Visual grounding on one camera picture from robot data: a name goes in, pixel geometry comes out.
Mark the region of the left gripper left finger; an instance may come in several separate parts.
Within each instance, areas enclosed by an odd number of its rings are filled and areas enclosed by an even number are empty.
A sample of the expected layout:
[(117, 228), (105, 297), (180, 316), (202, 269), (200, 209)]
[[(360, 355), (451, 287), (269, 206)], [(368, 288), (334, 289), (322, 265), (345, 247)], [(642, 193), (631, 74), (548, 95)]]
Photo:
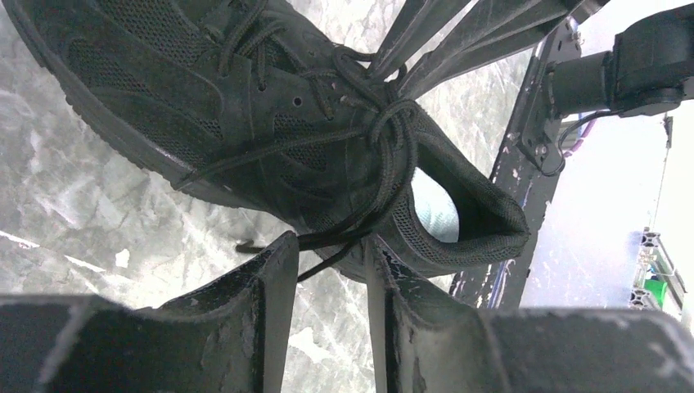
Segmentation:
[(253, 259), (157, 308), (100, 296), (4, 295), (4, 392), (279, 392), (299, 244)]

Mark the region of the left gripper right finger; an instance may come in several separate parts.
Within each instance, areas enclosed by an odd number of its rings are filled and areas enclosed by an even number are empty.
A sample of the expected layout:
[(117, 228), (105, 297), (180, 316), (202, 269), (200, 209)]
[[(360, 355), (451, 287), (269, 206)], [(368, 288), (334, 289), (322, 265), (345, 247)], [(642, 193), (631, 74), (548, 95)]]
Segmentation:
[(476, 309), (364, 245), (379, 392), (690, 392), (693, 339), (658, 311)]

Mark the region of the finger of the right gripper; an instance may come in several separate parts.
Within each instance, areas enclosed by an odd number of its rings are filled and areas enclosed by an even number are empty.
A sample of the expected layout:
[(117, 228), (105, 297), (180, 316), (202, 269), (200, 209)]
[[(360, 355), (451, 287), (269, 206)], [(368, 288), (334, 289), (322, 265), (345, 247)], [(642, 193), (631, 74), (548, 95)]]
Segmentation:
[(384, 79), (451, 21), (468, 1), (406, 1), (368, 67), (369, 79)]
[(415, 99), (438, 84), (522, 52), (574, 18), (587, 20), (606, 1), (479, 1), (399, 83), (399, 95)]

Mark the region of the black sneaker shoe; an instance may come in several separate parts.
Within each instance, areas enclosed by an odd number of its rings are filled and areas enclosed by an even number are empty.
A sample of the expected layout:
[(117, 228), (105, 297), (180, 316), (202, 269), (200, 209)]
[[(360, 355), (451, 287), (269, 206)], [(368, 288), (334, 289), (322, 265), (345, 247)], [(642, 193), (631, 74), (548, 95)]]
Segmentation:
[(518, 204), (368, 54), (286, 1), (6, 1), (95, 133), (171, 186), (289, 224), (365, 279), (368, 238), (431, 278), (517, 257)]

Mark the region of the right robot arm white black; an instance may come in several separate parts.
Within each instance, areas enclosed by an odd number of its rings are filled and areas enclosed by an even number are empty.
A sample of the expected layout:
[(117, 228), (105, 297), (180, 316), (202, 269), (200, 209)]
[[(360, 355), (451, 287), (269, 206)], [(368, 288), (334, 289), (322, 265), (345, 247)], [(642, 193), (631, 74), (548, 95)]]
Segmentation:
[[(577, 11), (603, 1), (478, 1), (436, 49), (398, 82), (399, 93), (417, 98), (435, 86), (539, 43)], [(460, 12), (464, 1), (407, 1), (374, 55), (368, 73), (387, 77)], [(693, 6), (657, 13), (616, 35), (607, 54), (604, 87), (613, 111), (646, 93), (682, 89), (693, 76)]]

